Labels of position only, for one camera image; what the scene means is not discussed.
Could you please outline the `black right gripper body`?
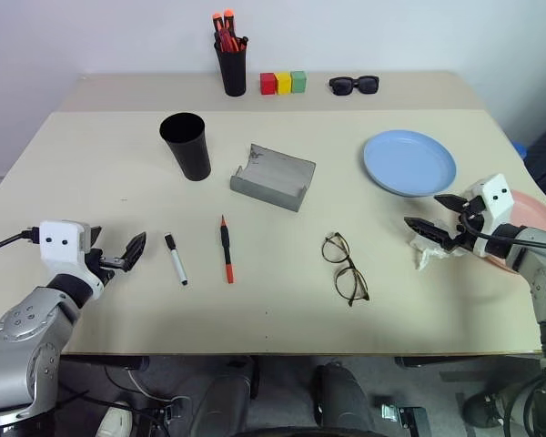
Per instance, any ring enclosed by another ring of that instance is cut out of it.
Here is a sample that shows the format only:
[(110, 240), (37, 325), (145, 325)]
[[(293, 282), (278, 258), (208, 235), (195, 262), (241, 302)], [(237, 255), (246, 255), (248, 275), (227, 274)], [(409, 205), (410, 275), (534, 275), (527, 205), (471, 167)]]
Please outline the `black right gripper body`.
[(458, 215), (459, 223), (456, 225), (458, 234), (452, 241), (457, 247), (473, 252), (478, 234), (482, 230), (484, 222), (482, 212), (486, 207), (481, 196), (476, 196), (469, 202), (470, 212)]

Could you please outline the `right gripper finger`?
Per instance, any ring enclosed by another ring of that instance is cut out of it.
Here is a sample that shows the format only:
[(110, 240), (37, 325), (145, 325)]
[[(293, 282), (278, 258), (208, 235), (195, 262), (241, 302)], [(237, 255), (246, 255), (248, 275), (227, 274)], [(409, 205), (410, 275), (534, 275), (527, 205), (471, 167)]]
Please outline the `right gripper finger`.
[(439, 194), (434, 197), (444, 208), (457, 214), (470, 212), (470, 202), (461, 196), (454, 194)]
[(423, 218), (405, 217), (404, 222), (423, 238), (437, 243), (443, 249), (451, 249), (451, 237), (447, 230)]

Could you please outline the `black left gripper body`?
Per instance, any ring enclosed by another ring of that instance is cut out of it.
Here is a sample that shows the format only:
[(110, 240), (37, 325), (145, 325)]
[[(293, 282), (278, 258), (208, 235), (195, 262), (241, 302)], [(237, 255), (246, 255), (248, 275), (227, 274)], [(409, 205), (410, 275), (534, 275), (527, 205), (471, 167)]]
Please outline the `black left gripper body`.
[(115, 276), (115, 269), (124, 268), (124, 260), (118, 257), (105, 257), (102, 249), (91, 249), (85, 254), (88, 271), (87, 283), (92, 291), (102, 291)]

